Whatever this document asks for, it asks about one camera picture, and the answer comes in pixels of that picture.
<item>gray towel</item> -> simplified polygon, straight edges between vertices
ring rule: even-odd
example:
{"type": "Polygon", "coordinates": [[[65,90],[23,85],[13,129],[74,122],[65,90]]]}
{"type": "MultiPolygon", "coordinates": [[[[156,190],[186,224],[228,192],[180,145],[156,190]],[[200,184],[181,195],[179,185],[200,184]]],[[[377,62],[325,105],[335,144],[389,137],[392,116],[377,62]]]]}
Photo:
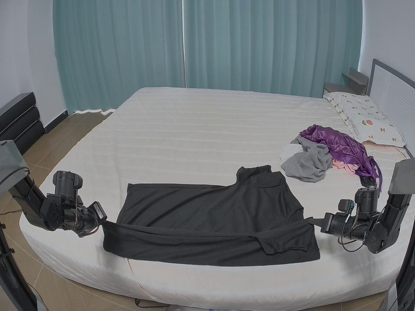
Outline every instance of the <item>gray towel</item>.
{"type": "Polygon", "coordinates": [[[301,144],[304,152],[294,154],[281,164],[286,175],[305,182],[318,182],[324,179],[326,170],[333,167],[333,158],[327,146],[309,141],[300,135],[291,143],[301,144]]]}

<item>black padded headboard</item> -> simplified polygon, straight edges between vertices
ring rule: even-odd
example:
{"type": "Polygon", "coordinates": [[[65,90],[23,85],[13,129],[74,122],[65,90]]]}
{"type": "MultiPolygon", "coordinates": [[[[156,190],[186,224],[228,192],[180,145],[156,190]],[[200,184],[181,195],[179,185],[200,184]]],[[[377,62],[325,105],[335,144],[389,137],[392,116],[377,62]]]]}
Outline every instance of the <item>black padded headboard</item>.
{"type": "Polygon", "coordinates": [[[13,140],[21,154],[43,134],[33,92],[18,95],[0,108],[0,141],[13,140]]]}

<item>mattress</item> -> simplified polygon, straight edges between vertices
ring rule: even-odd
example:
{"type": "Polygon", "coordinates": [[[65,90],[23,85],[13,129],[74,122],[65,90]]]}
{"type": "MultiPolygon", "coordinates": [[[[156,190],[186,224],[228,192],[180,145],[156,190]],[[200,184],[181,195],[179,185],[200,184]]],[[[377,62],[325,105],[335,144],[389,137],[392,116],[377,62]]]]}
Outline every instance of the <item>mattress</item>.
{"type": "MultiPolygon", "coordinates": [[[[53,193],[56,170],[83,177],[79,195],[98,200],[115,222],[128,183],[235,183],[241,166],[280,170],[283,147],[312,124],[350,135],[325,99],[259,92],[144,88],[79,141],[40,189],[53,193]]],[[[384,190],[402,149],[366,144],[379,164],[384,190]]],[[[304,217],[337,212],[341,198],[354,199],[359,177],[329,169],[318,183],[287,178],[304,206],[304,217]]],[[[382,192],[378,210],[386,204],[382,192]]],[[[103,232],[78,238],[70,231],[44,231],[24,216],[20,228],[42,260],[64,277],[135,298],[215,309],[300,310],[337,303],[388,289],[397,276],[412,230],[411,203],[397,242],[374,255],[367,248],[349,253],[333,236],[315,229],[321,258],[269,266],[215,267],[128,260],[105,252],[103,232]]]]}

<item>pile of clothes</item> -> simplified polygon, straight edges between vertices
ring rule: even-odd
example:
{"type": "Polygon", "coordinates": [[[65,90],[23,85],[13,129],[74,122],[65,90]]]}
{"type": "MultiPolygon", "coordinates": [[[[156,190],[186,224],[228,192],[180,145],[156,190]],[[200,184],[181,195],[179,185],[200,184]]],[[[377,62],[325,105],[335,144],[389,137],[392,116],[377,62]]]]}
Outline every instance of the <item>pile of clothes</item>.
{"type": "Polygon", "coordinates": [[[333,166],[360,177],[363,186],[382,186],[382,173],[363,144],[330,127],[313,125],[293,139],[281,154],[281,168],[287,176],[318,182],[333,166]]]}

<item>black t-shirt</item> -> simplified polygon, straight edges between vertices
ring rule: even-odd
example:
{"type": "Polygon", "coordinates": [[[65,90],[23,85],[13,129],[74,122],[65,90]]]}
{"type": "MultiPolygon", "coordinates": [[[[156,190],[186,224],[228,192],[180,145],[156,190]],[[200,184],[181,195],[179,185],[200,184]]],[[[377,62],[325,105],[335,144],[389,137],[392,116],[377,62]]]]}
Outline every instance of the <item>black t-shirt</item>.
{"type": "Polygon", "coordinates": [[[241,167],[230,186],[129,184],[104,249],[116,255],[198,265],[253,266],[319,259],[314,226],[284,176],[241,167]]]}

